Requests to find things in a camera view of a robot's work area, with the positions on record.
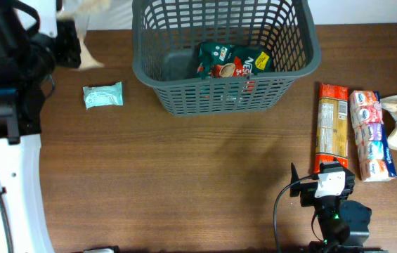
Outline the beige paper pouch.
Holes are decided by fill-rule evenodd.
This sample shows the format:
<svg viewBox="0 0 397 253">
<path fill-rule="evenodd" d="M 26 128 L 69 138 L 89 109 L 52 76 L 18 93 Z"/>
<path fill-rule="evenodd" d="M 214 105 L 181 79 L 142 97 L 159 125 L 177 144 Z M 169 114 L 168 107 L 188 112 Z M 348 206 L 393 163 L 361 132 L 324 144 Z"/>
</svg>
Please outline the beige paper pouch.
<svg viewBox="0 0 397 253">
<path fill-rule="evenodd" d="M 79 45 L 81 49 L 81 64 L 78 70 L 90 70 L 103 67 L 87 49 L 84 40 L 89 27 L 91 14 L 103 13 L 110 8 L 111 0 L 62 0 L 60 10 L 57 13 L 58 20 L 73 20 Z"/>
</svg>

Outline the mint green snack packet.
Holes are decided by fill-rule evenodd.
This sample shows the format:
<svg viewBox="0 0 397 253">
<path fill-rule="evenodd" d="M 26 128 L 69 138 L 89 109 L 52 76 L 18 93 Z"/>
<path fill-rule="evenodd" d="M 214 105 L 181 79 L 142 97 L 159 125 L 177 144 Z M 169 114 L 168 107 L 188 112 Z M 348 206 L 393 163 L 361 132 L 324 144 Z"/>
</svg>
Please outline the mint green snack packet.
<svg viewBox="0 0 397 253">
<path fill-rule="evenodd" d="M 122 83 L 110 86 L 85 86 L 83 89 L 84 103 L 88 110 L 93 107 L 124 104 Z"/>
</svg>

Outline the green coffee sachet bag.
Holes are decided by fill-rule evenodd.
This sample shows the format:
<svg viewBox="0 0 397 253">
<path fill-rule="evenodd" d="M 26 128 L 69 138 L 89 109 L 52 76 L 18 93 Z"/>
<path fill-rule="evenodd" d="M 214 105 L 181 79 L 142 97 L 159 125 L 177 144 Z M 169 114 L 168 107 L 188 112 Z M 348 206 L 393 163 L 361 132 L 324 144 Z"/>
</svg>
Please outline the green coffee sachet bag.
<svg viewBox="0 0 397 253">
<path fill-rule="evenodd" d="M 203 42 L 198 52 L 196 77 L 247 77 L 270 72 L 273 57 L 261 47 Z"/>
</svg>

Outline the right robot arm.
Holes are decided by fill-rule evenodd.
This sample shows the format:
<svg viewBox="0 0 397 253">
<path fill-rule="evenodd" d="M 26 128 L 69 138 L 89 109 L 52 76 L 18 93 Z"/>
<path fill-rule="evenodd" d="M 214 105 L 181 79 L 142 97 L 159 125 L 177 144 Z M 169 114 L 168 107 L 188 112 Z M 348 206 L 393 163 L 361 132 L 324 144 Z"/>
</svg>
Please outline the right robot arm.
<svg viewBox="0 0 397 253">
<path fill-rule="evenodd" d="M 313 253 L 374 253 L 383 250 L 365 247 L 369 238 L 368 226 L 372 210 L 365 205 L 349 200 L 355 186 L 355 175 L 340 162 L 320 164 L 320 171 L 310 175 L 310 183 L 299 178 L 291 166 L 290 195 L 300 198 L 302 207 L 313 207 L 312 221 L 317 221 L 322 233 L 319 240 L 308 245 Z"/>
</svg>

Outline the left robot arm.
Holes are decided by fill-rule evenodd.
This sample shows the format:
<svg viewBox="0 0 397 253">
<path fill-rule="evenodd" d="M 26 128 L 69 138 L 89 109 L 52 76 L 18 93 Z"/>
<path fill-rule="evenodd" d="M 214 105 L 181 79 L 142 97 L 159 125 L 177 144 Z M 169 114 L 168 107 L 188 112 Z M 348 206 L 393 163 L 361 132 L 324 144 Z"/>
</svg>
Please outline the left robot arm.
<svg viewBox="0 0 397 253">
<path fill-rule="evenodd" d="M 52 252 L 39 178 L 40 113 L 56 67 L 80 66 L 61 1 L 0 1 L 0 252 Z"/>
</svg>

